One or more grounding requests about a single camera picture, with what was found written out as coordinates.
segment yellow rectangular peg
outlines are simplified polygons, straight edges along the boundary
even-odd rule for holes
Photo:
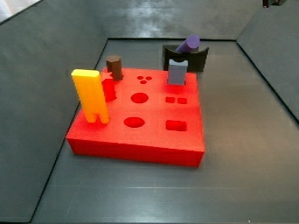
[[[75,69],[71,77],[78,89],[79,100],[89,123],[101,118],[102,123],[109,123],[109,105],[102,86],[101,72],[97,70]]]

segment rectangular hole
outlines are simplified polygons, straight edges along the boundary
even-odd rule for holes
[[[166,121],[166,129],[177,130],[177,131],[186,131],[188,130],[188,122],[168,120]]]
[[[188,104],[188,98],[178,98],[178,103]]]
[[[176,102],[176,98],[168,96],[168,97],[165,98],[165,101],[169,102],[169,103],[174,103],[174,102]]]

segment circular hole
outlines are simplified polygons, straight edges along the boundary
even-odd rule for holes
[[[145,93],[137,93],[131,96],[131,100],[135,103],[145,103],[149,100],[149,95]]]
[[[146,124],[146,121],[141,117],[129,117],[125,120],[125,124],[130,128],[141,128]]]

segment red block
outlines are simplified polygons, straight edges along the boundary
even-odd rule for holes
[[[67,139],[75,154],[169,165],[200,166],[205,154],[197,74],[168,84],[169,72],[123,68],[118,98],[107,103],[110,123],[87,123],[83,112]]]
[[[115,81],[111,76],[113,73],[102,72],[101,74],[102,74],[101,77],[102,77],[102,85],[103,85],[103,90],[106,95],[106,101],[111,102],[118,98],[117,90],[115,90]]]

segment purple cylinder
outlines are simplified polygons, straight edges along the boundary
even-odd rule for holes
[[[177,48],[178,53],[189,53],[201,45],[201,38],[198,35],[193,34],[180,45]]]

